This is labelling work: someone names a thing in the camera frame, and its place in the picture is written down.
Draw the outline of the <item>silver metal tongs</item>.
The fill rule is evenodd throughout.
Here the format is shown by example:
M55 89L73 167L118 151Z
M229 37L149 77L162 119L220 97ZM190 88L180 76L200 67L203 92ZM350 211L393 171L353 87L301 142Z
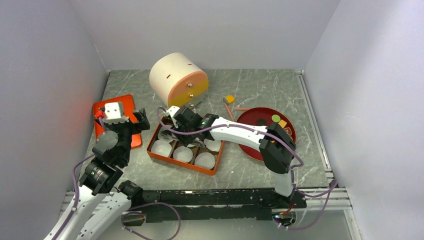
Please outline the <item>silver metal tongs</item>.
M200 140L198 137L194 137L191 135L181 135L181 134L174 134L177 138L177 142L180 142L185 147L200 147L205 148L205 144L202 140Z

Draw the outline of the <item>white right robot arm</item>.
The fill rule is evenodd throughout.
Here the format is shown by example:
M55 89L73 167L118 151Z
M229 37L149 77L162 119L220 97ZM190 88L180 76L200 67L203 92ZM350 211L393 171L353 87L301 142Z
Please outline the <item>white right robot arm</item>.
M274 174L276 204L286 208L294 201L292 160L296 144L279 124L254 126L215 114L200 116L186 106L171 106L164 114L173 122L170 132L185 145L196 140L227 141L259 152L266 168Z

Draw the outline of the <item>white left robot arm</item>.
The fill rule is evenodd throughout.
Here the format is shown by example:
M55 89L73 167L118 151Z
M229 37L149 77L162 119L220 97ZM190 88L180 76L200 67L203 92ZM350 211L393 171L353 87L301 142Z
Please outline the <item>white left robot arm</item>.
M108 197L128 166L132 136L150 129L144 108L134 110L133 122L125 116L119 103L108 103L95 121L104 131L96 138L80 179L73 178L74 196L47 240L96 240L124 211L137 210L143 203L143 190L127 180L100 210L96 207Z

